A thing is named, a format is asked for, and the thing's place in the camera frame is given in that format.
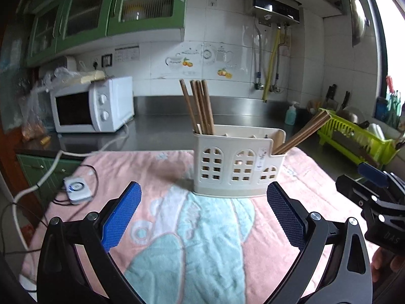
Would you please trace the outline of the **person's right hand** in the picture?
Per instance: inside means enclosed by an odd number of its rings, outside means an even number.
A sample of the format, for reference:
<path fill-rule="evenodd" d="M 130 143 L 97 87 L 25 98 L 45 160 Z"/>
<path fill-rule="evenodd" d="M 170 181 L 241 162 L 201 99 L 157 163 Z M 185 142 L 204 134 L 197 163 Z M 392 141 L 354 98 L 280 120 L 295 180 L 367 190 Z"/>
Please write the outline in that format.
<path fill-rule="evenodd" d="M 392 252 L 383 249 L 380 247 L 377 251 L 375 251 L 372 260 L 371 260 L 371 274 L 372 274 L 372 281 L 374 283 L 378 282 L 381 277 L 382 269 L 385 267 L 390 267 L 391 271 L 397 273 L 401 270 L 401 267 L 404 265 L 404 257 L 394 255 L 393 258 L 389 256 Z"/>

